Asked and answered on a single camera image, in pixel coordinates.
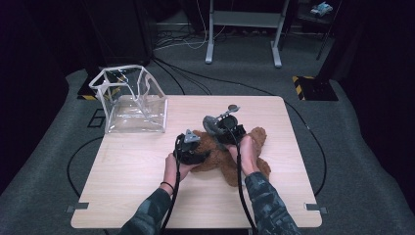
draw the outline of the forearm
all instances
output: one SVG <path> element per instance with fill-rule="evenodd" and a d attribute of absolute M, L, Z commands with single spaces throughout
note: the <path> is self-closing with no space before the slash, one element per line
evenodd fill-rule
<path fill-rule="evenodd" d="M 259 234 L 300 234 L 275 188 L 261 172 L 245 179 Z"/>
<path fill-rule="evenodd" d="M 157 189 L 122 226 L 119 234 L 159 234 L 161 221 L 171 205 L 170 195 Z"/>

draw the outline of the plush toy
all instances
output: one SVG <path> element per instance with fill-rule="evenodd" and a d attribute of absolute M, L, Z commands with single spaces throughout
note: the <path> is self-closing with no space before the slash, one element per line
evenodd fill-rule
<path fill-rule="evenodd" d="M 194 130 L 193 133 L 201 137 L 200 145 L 195 150 L 195 152 L 205 153 L 209 151 L 209 155 L 206 158 L 205 162 L 194 167 L 192 172 L 208 171 L 219 167 L 223 173 L 223 176 L 225 177 L 226 182 L 232 187 L 237 187 L 237 166 L 233 161 L 229 151 L 226 149 L 223 150 L 223 147 L 220 148 L 217 144 L 217 141 L 215 141 L 214 138 L 207 132 Z M 248 134 L 254 140 L 257 149 L 256 154 L 259 156 L 266 139 L 265 129 L 262 127 L 256 127 Z M 256 164 L 259 170 L 266 176 L 266 178 L 268 178 L 269 173 L 271 172 L 271 168 L 269 167 L 268 163 L 262 158 L 258 158 Z"/>

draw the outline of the black wristband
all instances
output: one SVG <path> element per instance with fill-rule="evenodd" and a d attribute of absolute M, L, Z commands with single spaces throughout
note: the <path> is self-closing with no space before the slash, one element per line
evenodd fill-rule
<path fill-rule="evenodd" d="M 171 190 L 173 190 L 173 192 L 174 192 L 174 188 L 173 188 L 173 186 L 171 185 L 171 184 L 169 184 L 169 183 L 167 183 L 167 182 L 162 182 L 162 183 L 160 183 L 160 185 L 162 185 L 162 184 L 166 184 L 166 185 L 168 185 L 168 186 L 170 186 L 170 188 L 171 188 Z"/>

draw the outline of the table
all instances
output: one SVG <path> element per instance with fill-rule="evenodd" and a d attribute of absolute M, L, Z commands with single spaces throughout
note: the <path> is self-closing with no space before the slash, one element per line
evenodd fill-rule
<path fill-rule="evenodd" d="M 290 0 L 284 0 L 281 13 L 255 13 L 255 12 L 233 12 L 233 11 L 215 11 L 213 7 L 214 0 L 210 0 L 209 6 L 209 28 L 206 64 L 211 64 L 213 60 L 213 26 L 214 25 L 233 25 L 233 26 L 256 26 L 256 27 L 275 27 L 277 32 L 274 41 L 271 41 L 272 56 L 274 66 L 281 68 L 281 58 L 278 50 L 278 41 L 281 36 L 286 12 Z"/>
<path fill-rule="evenodd" d="M 321 215 L 307 211 L 316 204 L 284 101 L 275 96 L 168 96 L 165 133 L 106 134 L 91 168 L 74 228 L 120 228 L 156 190 L 164 159 L 186 129 L 204 130 L 205 116 L 218 116 L 235 104 L 233 116 L 248 131 L 261 126 L 267 139 L 261 157 L 271 166 L 270 182 L 278 190 L 299 227 L 317 227 Z M 251 202 L 244 188 L 252 217 Z M 219 169 L 190 173 L 180 184 L 167 228 L 250 228 L 237 187 L 230 187 Z"/>

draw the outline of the person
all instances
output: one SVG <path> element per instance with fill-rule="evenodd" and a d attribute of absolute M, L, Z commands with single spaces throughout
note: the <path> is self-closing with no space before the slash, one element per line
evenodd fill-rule
<path fill-rule="evenodd" d="M 235 145 L 225 146 L 233 160 L 237 161 L 238 150 Z M 300 230 L 287 211 L 276 189 L 259 171 L 256 165 L 254 140 L 244 136 L 240 143 L 241 167 L 245 184 L 252 202 L 254 219 L 258 234 L 300 234 Z M 197 166 L 180 165 L 180 181 Z M 176 180 L 176 159 L 169 154 L 165 159 L 163 183 L 138 208 L 137 212 L 121 227 L 120 235 L 159 234 L 161 221 L 171 205 L 170 196 Z"/>

